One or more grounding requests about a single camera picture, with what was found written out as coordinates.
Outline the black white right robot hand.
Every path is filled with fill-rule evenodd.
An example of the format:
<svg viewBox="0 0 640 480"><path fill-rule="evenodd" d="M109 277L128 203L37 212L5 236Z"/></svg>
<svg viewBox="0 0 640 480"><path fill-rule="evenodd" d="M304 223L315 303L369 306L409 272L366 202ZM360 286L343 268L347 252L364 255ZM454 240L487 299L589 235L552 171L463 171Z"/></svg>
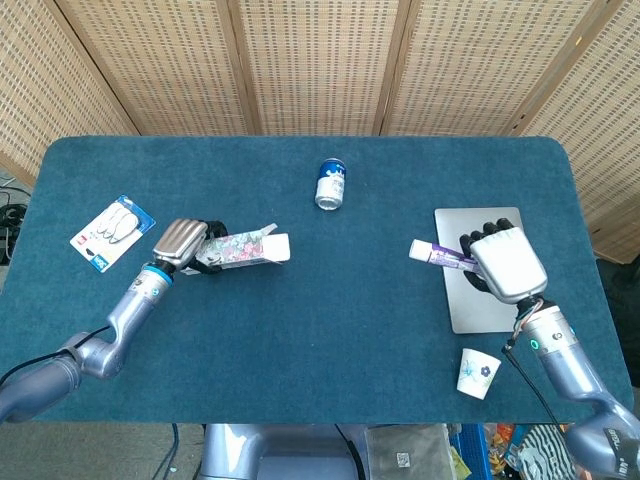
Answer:
<svg viewBox="0 0 640 480"><path fill-rule="evenodd" d="M476 290L515 305L541 296L546 289L548 277L541 261L524 231L509 219L486 222L481 231L460 236L459 244L479 268L479 273L464 273Z"/></svg>

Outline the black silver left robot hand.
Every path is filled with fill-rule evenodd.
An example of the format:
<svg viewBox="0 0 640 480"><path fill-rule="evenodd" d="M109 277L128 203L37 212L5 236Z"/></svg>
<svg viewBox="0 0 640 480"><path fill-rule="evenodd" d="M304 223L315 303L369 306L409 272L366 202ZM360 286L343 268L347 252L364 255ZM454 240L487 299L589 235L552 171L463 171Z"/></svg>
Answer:
<svg viewBox="0 0 640 480"><path fill-rule="evenodd" d="M185 268L207 275L219 273L220 266L208 266L196 255L209 241L227 235L226 226L218 220L176 219L154 246L150 266L169 276Z"/></svg>

